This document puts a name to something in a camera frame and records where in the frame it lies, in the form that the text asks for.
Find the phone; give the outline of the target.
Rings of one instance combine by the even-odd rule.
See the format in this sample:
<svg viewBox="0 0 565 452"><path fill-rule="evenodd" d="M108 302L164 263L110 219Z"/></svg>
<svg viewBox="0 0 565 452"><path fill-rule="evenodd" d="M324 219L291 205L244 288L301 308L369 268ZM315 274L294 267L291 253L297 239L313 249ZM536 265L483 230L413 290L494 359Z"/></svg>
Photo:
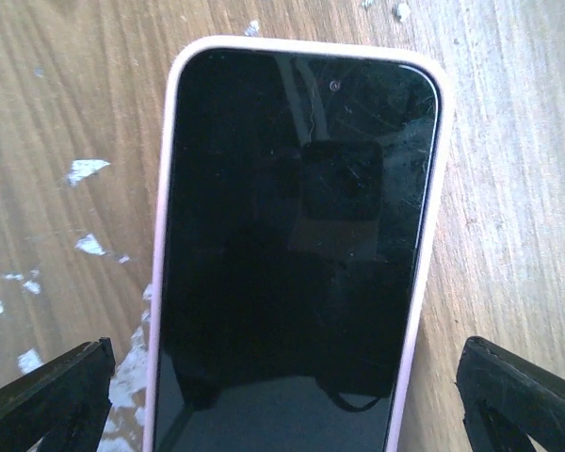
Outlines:
<svg viewBox="0 0 565 452"><path fill-rule="evenodd" d="M455 99L405 49L209 36L164 103L142 447L394 451Z"/></svg>

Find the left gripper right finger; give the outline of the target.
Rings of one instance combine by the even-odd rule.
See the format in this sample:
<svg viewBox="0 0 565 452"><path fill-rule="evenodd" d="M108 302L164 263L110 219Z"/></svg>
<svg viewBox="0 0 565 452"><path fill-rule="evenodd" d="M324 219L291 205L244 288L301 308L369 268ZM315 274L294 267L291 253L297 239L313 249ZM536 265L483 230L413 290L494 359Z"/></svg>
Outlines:
<svg viewBox="0 0 565 452"><path fill-rule="evenodd" d="M456 384L472 450L565 451L565 379L471 336Z"/></svg>

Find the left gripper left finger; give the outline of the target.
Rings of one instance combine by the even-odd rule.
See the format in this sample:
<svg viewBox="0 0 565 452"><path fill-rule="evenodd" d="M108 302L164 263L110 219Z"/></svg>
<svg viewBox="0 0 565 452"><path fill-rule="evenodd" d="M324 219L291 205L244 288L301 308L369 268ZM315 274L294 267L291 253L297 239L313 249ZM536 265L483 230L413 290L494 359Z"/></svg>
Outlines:
<svg viewBox="0 0 565 452"><path fill-rule="evenodd" d="M0 451L95 451L111 409L111 341L86 342L0 388Z"/></svg>

